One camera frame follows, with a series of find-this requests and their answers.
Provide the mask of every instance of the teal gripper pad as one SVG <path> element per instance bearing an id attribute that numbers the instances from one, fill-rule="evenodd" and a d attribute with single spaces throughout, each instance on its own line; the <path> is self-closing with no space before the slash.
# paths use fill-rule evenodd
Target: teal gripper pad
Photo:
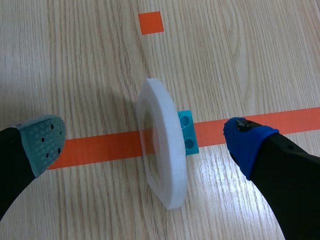
<path id="1" fill-rule="evenodd" d="M 178 111 L 178 116 L 184 139 L 185 155 L 188 156 L 192 154 L 198 154 L 199 148 L 191 111 Z"/>
<path id="2" fill-rule="evenodd" d="M 45 115 L 15 127 L 20 131 L 32 172 L 38 178 L 62 152 L 66 134 L 64 121 L 55 115 Z"/>

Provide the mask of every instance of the orange tape line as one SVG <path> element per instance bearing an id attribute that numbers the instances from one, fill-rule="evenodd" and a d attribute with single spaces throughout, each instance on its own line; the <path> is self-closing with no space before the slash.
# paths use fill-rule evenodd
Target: orange tape line
<path id="1" fill-rule="evenodd" d="M 161 14 L 159 11 L 138 14 L 141 34 L 156 34 L 164 32 Z"/>
<path id="2" fill-rule="evenodd" d="M 247 116 L 262 125 L 291 134 L 320 129 L 320 107 Z M 226 143 L 223 136 L 227 119 L 194 124 L 199 147 Z M 100 163 L 142 156 L 138 131 L 91 136 L 65 141 L 61 156 L 49 169 Z"/>

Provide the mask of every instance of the dot pattern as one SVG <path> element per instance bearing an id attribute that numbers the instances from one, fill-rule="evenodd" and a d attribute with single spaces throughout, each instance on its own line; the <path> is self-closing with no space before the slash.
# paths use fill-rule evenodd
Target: dot pattern
<path id="1" fill-rule="evenodd" d="M 22 145 L 33 174 L 37 178 L 58 158 L 63 150 L 65 143 L 64 121 L 60 117 L 47 115 L 21 124 L 17 128 L 20 130 Z"/>

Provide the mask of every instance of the wooden table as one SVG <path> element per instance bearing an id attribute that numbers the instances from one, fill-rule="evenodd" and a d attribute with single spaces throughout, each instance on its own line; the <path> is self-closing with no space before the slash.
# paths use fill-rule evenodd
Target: wooden table
<path id="1" fill-rule="evenodd" d="M 159 78 L 195 122 L 319 107 L 319 0 L 1 0 L 0 129 L 43 114 L 68 139 L 137 129 Z M 139 13 L 163 33 L 142 35 Z M 320 131 L 288 136 L 320 155 Z M 166 210 L 140 157 L 47 170 L 10 207 L 0 239 L 283 239 L 225 144 L 187 158 L 182 208 Z"/>

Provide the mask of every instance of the orange square marker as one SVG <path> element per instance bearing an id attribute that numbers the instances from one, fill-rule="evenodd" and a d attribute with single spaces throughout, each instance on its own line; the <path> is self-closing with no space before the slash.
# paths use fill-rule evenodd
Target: orange square marker
<path id="1" fill-rule="evenodd" d="M 161 14 L 159 11 L 138 14 L 142 35 L 164 32 Z"/>

